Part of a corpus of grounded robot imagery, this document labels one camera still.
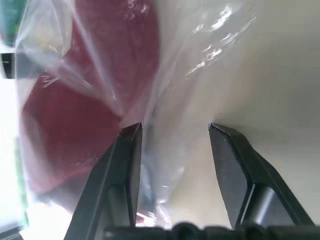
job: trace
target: white surface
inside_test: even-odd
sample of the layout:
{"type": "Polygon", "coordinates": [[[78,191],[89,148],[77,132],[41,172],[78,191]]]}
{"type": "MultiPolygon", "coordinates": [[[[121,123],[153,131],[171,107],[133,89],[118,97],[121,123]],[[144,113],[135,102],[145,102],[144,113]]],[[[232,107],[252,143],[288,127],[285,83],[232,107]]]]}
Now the white surface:
{"type": "Polygon", "coordinates": [[[0,232],[21,220],[16,174],[18,105],[14,79],[0,78],[0,232]]]}
{"type": "Polygon", "coordinates": [[[5,46],[0,40],[0,54],[14,53],[15,51],[16,49],[14,47],[5,46]]]}
{"type": "MultiPolygon", "coordinates": [[[[319,9],[318,0],[264,1],[256,36],[227,101],[219,112],[212,109],[217,122],[242,132],[279,171],[316,224],[320,224],[319,9]]],[[[222,81],[216,75],[211,79],[211,85],[198,87],[196,99],[222,81]]],[[[205,130],[194,152],[169,201],[172,220],[229,226],[205,130]]]]}
{"type": "Polygon", "coordinates": [[[28,208],[29,227],[20,234],[24,240],[62,240],[71,222],[72,215],[63,207],[50,202],[38,203],[28,208]]]}

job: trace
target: clear plastic bag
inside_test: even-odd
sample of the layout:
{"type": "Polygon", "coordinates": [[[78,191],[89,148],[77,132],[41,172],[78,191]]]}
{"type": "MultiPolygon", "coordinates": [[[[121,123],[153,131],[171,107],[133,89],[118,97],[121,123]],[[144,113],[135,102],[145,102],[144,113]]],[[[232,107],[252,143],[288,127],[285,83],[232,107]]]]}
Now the clear plastic bag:
{"type": "Polygon", "coordinates": [[[237,80],[260,3],[158,2],[162,59],[144,119],[140,225],[171,227],[165,203],[186,163],[202,157],[199,144],[237,80]]]}
{"type": "MultiPolygon", "coordinates": [[[[15,60],[26,234],[42,229],[56,240],[92,167],[151,87],[159,64],[151,1],[28,0],[15,60]]],[[[141,113],[130,120],[142,122],[141,113]]]]}
{"type": "Polygon", "coordinates": [[[28,0],[16,43],[27,234],[50,218],[46,236],[64,235],[97,158],[136,122],[137,223],[171,225],[163,204],[224,101],[259,1],[28,0]]]}

